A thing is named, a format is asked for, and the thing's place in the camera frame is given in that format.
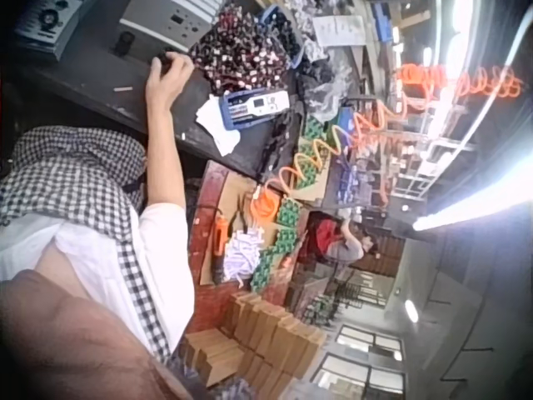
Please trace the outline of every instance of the cable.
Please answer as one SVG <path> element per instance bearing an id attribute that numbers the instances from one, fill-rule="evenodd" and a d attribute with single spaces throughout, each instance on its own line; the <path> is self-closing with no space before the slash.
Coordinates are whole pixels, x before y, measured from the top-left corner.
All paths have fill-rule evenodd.
<path id="1" fill-rule="evenodd" d="M 474 79 L 470 80 L 468 75 L 463 74 L 456 81 L 457 97 L 463 97 L 467 94 L 482 93 L 490 96 L 497 96 L 500 98 L 516 98 L 521 94 L 522 81 L 515 77 L 512 69 L 505 66 L 502 69 L 498 67 L 492 68 L 493 78 L 489 80 L 488 74 L 484 68 L 478 68 Z M 324 147 L 331 154 L 339 156 L 342 153 L 340 135 L 348 138 L 351 143 L 349 148 L 358 148 L 366 146 L 367 144 L 375 144 L 380 141 L 383 145 L 382 139 L 402 140 L 399 138 L 384 137 L 380 131 L 386 130 L 389 120 L 402 121 L 406 119 L 408 108 L 413 108 L 417 111 L 425 111 L 430 106 L 430 101 L 433 99 L 433 88 L 447 88 L 451 81 L 446 76 L 446 69 L 443 66 L 422 67 L 415 64 L 406 64 L 396 72 L 396 79 L 401 79 L 404 85 L 419 85 L 424 90 L 423 103 L 419 99 L 411 100 L 402 93 L 401 96 L 401 113 L 396 114 L 389 110 L 383 101 L 376 100 L 377 108 L 377 125 L 372 123 L 369 119 L 358 112 L 354 112 L 355 134 L 352 136 L 338 125 L 331 127 L 331 135 L 335 142 L 335 148 L 328 145 L 321 139 L 314 139 L 311 148 L 315 153 L 315 157 L 309 157 L 306 154 L 297 152 L 293 159 L 294 167 L 282 167 L 277 177 L 268 179 L 260 192 L 256 190 L 254 197 L 250 203 L 250 211 L 259 222 L 268 223 L 273 221 L 279 208 L 279 196 L 275 194 L 269 186 L 277 183 L 281 186 L 281 190 L 287 195 L 291 196 L 292 188 L 284 178 L 287 173 L 294 175 L 296 178 L 305 179 L 305 175 L 301 170 L 300 161 L 307 161 L 314 165 L 317 169 L 322 169 L 323 161 L 321 159 L 319 147 Z M 380 182 L 380 197 L 383 202 L 383 207 L 389 202 L 386 193 L 385 179 Z"/>

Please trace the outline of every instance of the workbench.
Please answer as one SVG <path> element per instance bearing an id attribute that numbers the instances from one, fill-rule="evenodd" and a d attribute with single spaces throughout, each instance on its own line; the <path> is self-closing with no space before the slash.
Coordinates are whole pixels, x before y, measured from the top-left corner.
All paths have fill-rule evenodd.
<path id="1" fill-rule="evenodd" d="M 127 4 L 128 0 L 96 2 L 79 23 L 60 62 L 37 62 L 16 52 L 5 65 L 2 79 L 56 94 L 146 134 L 144 87 L 149 65 L 132 57 L 120 58 L 111 50 Z M 114 92 L 114 88 L 124 87 L 132 90 Z M 178 147 L 254 178 L 273 124 L 265 122 L 241 131 L 239 144 L 222 157 L 211 135 L 195 123 L 197 109 L 209 93 L 209 83 L 196 70 L 172 108 Z M 58 118 L 55 123 L 65 122 Z M 294 125 L 291 138 L 296 141 L 298 127 Z M 280 166 L 291 163 L 290 147 L 282 154 Z"/>

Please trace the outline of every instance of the paper document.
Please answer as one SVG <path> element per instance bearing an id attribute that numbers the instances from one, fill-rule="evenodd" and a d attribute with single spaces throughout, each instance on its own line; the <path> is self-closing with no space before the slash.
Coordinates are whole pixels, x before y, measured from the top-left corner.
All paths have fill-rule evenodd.
<path id="1" fill-rule="evenodd" d="M 313 27 L 318 44 L 324 48 L 366 45 L 365 24 L 360 15 L 314 17 Z"/>
<path id="2" fill-rule="evenodd" d="M 237 130 L 227 131 L 222 121 L 219 97 L 211 96 L 197 111 L 197 123 L 202 125 L 215 139 L 218 151 L 224 157 L 231 153 L 241 140 Z"/>

